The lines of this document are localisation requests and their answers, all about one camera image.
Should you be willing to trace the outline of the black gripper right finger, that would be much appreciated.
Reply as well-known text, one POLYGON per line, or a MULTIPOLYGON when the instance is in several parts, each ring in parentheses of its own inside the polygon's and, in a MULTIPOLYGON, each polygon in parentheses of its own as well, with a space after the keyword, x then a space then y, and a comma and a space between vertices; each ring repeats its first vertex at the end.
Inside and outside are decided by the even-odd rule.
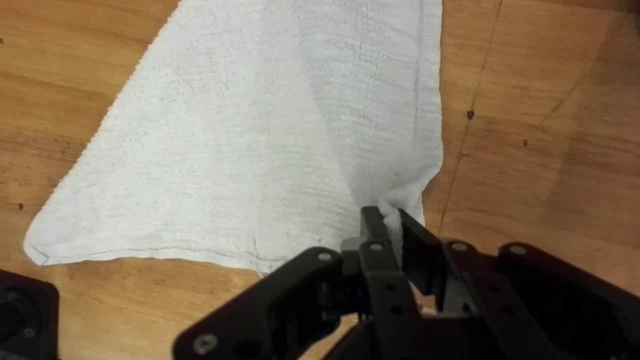
POLYGON ((440 311, 484 325, 503 360, 640 360, 640 297, 551 252, 484 254, 401 212, 403 271, 440 311))

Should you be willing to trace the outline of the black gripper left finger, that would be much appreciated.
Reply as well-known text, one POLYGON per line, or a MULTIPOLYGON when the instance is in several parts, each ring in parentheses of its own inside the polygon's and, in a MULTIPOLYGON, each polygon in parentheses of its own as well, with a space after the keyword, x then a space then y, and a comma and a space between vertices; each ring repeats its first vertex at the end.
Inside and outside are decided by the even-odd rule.
POLYGON ((358 323, 333 360, 419 360, 420 313, 378 208, 363 209, 357 249, 309 247, 173 343, 173 360, 297 360, 347 313, 358 323))

